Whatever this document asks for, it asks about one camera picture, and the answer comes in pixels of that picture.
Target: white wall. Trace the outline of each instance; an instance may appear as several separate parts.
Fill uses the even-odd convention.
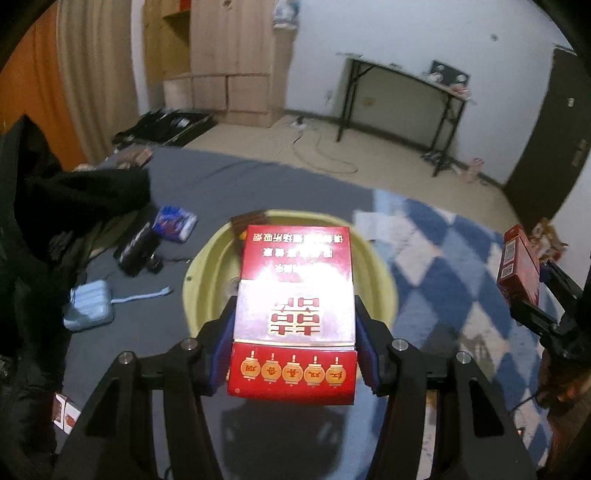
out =
[[[413,73],[434,59],[464,70],[470,105],[452,154],[485,161],[503,183],[518,162],[547,90],[553,44],[568,42],[532,0],[301,0],[287,108],[339,115],[345,60],[354,52]],[[491,39],[498,36],[498,41]],[[353,117],[411,140],[430,143],[443,106],[420,84],[370,72]],[[366,97],[376,98],[364,106]],[[418,102],[415,108],[412,100]]]
[[[131,1],[131,61],[134,69],[135,90],[138,94],[138,113],[140,115],[145,114],[150,109],[144,64],[144,22],[142,21],[144,1]]]
[[[131,1],[131,59],[134,70],[135,90],[138,94],[138,113],[143,115],[150,110],[164,106],[164,92],[159,83],[148,87],[144,63],[144,22],[145,0]]]
[[[560,239],[569,244],[558,264],[583,287],[591,260],[591,157],[552,224]]]

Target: black jacket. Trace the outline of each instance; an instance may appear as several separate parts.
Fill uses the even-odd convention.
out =
[[[0,478],[51,472],[51,407],[69,342],[62,307],[81,265],[68,245],[50,253],[51,240],[68,233],[74,245],[99,221],[149,201],[147,171],[63,172],[26,116],[0,141],[0,355],[16,364],[0,383]]]

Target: blue checkered rug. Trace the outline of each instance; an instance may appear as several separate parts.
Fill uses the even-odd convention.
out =
[[[390,192],[374,192],[374,212],[355,212],[359,233],[388,263],[398,290],[392,333],[423,351],[470,352],[502,391],[507,409],[537,389],[542,349],[519,326],[496,286],[502,235],[453,213]],[[556,316],[544,290],[540,306]],[[551,437],[545,411],[531,401],[515,415],[535,464]]]

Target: tiled floor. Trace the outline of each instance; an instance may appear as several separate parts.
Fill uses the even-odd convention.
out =
[[[335,142],[336,126],[306,119],[302,137],[285,116],[271,128],[219,124],[185,148],[210,150],[229,155],[306,168],[367,188],[389,190],[421,202],[463,215],[498,232],[518,223],[503,193],[492,185],[465,183],[453,170],[432,178],[432,167],[420,153],[373,135],[347,130]],[[351,164],[358,168],[355,174]]]

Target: red cigarette pack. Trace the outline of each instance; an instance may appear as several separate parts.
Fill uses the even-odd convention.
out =
[[[228,393],[352,404],[353,295],[347,227],[249,225]]]
[[[521,225],[504,236],[497,285],[508,301],[525,300],[537,305],[540,296],[540,263]]]

